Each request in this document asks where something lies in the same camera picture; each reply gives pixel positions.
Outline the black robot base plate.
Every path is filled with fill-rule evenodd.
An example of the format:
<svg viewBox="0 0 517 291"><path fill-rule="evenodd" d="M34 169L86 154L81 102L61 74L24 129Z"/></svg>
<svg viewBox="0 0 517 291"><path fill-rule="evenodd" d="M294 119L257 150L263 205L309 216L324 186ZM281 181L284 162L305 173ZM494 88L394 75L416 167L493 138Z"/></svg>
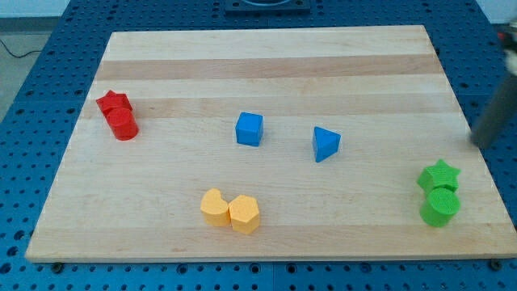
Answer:
<svg viewBox="0 0 517 291"><path fill-rule="evenodd" d="M224 0L226 14L310 12L310 0Z"/></svg>

